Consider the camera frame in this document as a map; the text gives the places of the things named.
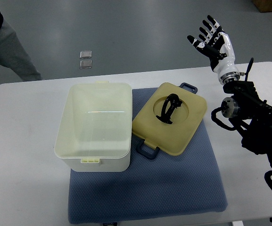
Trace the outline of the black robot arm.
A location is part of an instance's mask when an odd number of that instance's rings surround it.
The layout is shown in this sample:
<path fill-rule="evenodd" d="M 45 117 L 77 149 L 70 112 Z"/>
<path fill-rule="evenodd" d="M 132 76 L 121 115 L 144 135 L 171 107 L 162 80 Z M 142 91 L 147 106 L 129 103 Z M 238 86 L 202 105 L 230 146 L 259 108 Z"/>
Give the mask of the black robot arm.
<path fill-rule="evenodd" d="M 256 155 L 267 155 L 272 168 L 272 106 L 259 98 L 248 78 L 229 81 L 223 90 L 231 97 L 211 112 L 212 121 L 223 129 L 237 131 L 242 147 Z"/>

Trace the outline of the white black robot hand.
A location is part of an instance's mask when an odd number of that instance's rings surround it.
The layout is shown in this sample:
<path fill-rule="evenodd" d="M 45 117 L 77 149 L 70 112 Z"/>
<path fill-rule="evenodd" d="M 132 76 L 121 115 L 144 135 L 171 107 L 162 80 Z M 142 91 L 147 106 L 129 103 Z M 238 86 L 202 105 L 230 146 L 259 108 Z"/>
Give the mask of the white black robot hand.
<path fill-rule="evenodd" d="M 188 41 L 199 53 L 209 58 L 210 67 L 222 85 L 238 81 L 240 72 L 235 66 L 235 54 L 228 34 L 210 15 L 202 24 L 204 27 L 199 28 L 201 33 L 198 38 L 189 35 Z"/>

